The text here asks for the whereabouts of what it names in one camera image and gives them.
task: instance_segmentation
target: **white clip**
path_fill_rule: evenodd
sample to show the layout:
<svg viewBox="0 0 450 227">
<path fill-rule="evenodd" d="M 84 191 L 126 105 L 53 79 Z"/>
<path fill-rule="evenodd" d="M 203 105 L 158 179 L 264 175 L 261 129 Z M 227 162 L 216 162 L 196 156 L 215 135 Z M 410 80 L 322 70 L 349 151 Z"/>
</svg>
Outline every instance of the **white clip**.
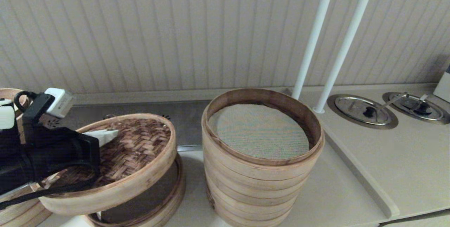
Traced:
<svg viewBox="0 0 450 227">
<path fill-rule="evenodd" d="M 11 100 L 5 99 L 0 101 L 0 130 L 10 129 L 14 127 L 14 122 L 16 120 L 16 114 L 14 112 L 14 108 L 8 105 L 11 103 Z"/>
</svg>

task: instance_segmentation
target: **black cable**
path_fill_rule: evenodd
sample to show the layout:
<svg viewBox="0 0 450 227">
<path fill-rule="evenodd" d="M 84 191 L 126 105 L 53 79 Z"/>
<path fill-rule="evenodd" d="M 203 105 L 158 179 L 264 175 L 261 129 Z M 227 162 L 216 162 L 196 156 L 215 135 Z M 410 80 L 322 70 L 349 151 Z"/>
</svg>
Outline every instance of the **black cable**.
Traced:
<svg viewBox="0 0 450 227">
<path fill-rule="evenodd" d="M 27 97 L 29 97 L 31 99 L 35 99 L 37 94 L 35 94 L 34 92 L 29 92 L 29 91 L 21 91 L 21 92 L 18 92 L 18 94 L 16 94 L 16 96 L 14 97 L 14 104 L 17 106 L 17 108 L 22 113 L 24 113 L 26 108 L 24 108 L 24 106 L 19 101 L 19 99 L 22 95 L 26 95 Z"/>
<path fill-rule="evenodd" d="M 94 184 L 94 182 L 100 176 L 100 170 L 96 166 L 93 166 L 88 163 L 79 163 L 77 165 L 89 166 L 95 172 L 94 176 L 88 180 L 78 182 L 76 184 L 63 185 L 62 187 L 50 187 L 49 189 L 39 190 L 39 191 L 30 193 L 30 194 L 22 195 L 20 197 L 14 198 L 12 200 L 3 201 L 2 203 L 0 203 L 0 210 L 3 210 L 5 208 L 7 208 L 8 206 L 22 203 L 24 201 L 32 200 L 34 198 L 38 198 L 41 196 L 52 195 L 52 194 L 56 194 L 56 193 L 75 192 L 75 191 L 82 190 L 86 187 L 92 186 Z"/>
</svg>

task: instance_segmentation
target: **white plug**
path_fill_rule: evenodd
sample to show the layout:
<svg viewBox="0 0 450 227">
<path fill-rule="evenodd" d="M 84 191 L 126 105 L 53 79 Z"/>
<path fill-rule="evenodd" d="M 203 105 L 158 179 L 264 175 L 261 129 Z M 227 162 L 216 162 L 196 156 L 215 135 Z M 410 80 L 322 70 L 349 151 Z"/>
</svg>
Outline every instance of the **white plug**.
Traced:
<svg viewBox="0 0 450 227">
<path fill-rule="evenodd" d="M 14 108 L 11 106 L 3 106 L 8 104 L 11 104 L 11 100 L 0 100 L 0 130 L 14 127 L 14 121 L 16 120 Z"/>
<path fill-rule="evenodd" d="M 44 93 L 55 97 L 54 102 L 47 109 L 46 113 L 56 118 L 64 118 L 73 106 L 75 100 L 73 95 L 64 89 L 58 88 L 48 88 Z"/>
</svg>

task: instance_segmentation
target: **black strap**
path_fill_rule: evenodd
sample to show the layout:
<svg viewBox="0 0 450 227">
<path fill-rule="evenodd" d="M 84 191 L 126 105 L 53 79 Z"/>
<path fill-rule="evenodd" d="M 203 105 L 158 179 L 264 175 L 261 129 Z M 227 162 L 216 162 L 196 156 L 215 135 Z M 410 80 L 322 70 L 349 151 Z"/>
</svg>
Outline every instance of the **black strap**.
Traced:
<svg viewBox="0 0 450 227">
<path fill-rule="evenodd" d="M 22 195 L 20 197 L 14 198 L 12 200 L 3 201 L 2 203 L 0 203 L 0 210 L 3 210 L 5 208 L 7 208 L 8 206 L 22 203 L 24 201 L 32 200 L 34 198 L 38 198 L 41 196 L 47 196 L 47 195 L 52 195 L 52 194 L 57 194 L 57 193 L 75 192 L 75 191 L 80 191 L 80 190 L 84 190 L 86 188 L 91 187 L 94 184 L 94 182 L 98 179 L 98 177 L 100 176 L 100 170 L 98 169 L 98 167 L 88 164 L 88 163 L 79 163 L 77 165 L 89 166 L 95 172 L 94 176 L 88 180 L 78 182 L 75 184 L 63 185 L 61 187 L 50 187 L 49 189 L 39 190 L 39 191 L 36 191 L 33 193 Z"/>
</svg>

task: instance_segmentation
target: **white appliance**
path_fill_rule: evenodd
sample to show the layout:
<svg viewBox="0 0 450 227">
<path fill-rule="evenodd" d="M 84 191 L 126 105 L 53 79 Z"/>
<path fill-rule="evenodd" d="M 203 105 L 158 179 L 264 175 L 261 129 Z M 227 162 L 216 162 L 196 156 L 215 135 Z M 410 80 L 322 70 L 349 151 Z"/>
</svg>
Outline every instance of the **white appliance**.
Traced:
<svg viewBox="0 0 450 227">
<path fill-rule="evenodd" d="M 450 66 L 442 75 L 442 78 L 433 94 L 447 102 L 450 102 Z"/>
</svg>

